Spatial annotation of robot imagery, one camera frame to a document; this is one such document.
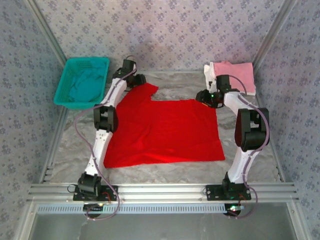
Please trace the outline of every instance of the wall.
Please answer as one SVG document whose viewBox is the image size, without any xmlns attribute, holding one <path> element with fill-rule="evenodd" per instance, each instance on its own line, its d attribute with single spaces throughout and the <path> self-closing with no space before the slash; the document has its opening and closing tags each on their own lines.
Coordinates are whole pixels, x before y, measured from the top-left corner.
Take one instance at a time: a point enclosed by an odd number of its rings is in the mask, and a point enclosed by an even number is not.
<svg viewBox="0 0 320 240">
<path fill-rule="evenodd" d="M 62 68 L 23 0 L 0 9 L 0 239 L 9 240 L 46 159 Z"/>
<path fill-rule="evenodd" d="M 299 1 L 256 75 L 288 180 L 320 239 L 320 2 Z"/>
<path fill-rule="evenodd" d="M 283 0 L 36 0 L 67 58 L 133 54 L 140 70 L 252 62 Z"/>
</svg>

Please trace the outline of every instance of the pink towel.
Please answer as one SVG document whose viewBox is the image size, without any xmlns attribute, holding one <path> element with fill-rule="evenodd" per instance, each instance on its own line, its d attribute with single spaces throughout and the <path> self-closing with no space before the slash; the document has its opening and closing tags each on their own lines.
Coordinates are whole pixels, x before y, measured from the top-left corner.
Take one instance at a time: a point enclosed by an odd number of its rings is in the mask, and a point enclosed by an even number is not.
<svg viewBox="0 0 320 240">
<path fill-rule="evenodd" d="M 232 75 L 243 82 L 246 91 L 249 95 L 256 95 L 256 87 L 254 81 L 254 68 L 251 62 L 231 64 L 228 61 L 214 63 L 214 73 L 219 75 Z M 230 77 L 230 84 L 233 89 L 238 89 L 244 92 L 241 83 L 233 77 Z"/>
</svg>

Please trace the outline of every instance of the glass panel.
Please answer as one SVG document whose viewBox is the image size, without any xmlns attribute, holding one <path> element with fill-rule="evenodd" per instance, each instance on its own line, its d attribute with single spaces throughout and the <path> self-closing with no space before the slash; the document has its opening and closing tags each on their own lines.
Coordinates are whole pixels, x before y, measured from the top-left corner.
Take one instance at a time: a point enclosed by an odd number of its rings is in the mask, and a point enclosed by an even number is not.
<svg viewBox="0 0 320 240">
<path fill-rule="evenodd" d="M 245 214 L 252 204 L 243 211 Z M 285 203 L 260 203 L 245 219 L 223 214 L 118 214 L 91 221 L 82 214 L 37 214 L 31 240 L 283 240 L 297 239 Z"/>
</svg>

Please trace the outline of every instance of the teal cloth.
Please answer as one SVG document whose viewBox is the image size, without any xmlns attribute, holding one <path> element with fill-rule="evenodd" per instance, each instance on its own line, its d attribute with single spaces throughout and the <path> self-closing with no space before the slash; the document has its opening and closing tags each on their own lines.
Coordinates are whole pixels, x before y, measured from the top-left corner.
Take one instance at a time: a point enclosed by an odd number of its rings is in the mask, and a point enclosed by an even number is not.
<svg viewBox="0 0 320 240">
<path fill-rule="evenodd" d="M 71 102 L 91 102 L 103 91 L 106 64 L 99 59 L 91 59 L 92 68 L 79 71 L 72 80 L 69 92 Z"/>
</svg>

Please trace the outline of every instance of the teal basket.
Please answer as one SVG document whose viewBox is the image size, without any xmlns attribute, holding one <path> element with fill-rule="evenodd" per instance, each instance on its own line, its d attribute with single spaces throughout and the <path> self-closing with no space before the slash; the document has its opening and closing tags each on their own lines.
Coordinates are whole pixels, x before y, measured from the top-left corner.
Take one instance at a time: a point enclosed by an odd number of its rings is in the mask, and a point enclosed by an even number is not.
<svg viewBox="0 0 320 240">
<path fill-rule="evenodd" d="M 93 68 L 90 61 L 92 59 L 99 59 L 105 62 L 105 73 L 103 78 L 101 94 L 89 102 L 70 101 L 69 93 L 72 87 L 74 76 L 77 75 L 77 73 L 83 69 Z M 95 104 L 101 103 L 105 93 L 108 67 L 109 58 L 107 57 L 75 57 L 68 59 L 64 66 L 63 73 L 60 78 L 60 82 L 56 90 L 53 102 L 57 105 L 65 106 L 68 109 L 89 109 L 94 107 Z"/>
</svg>

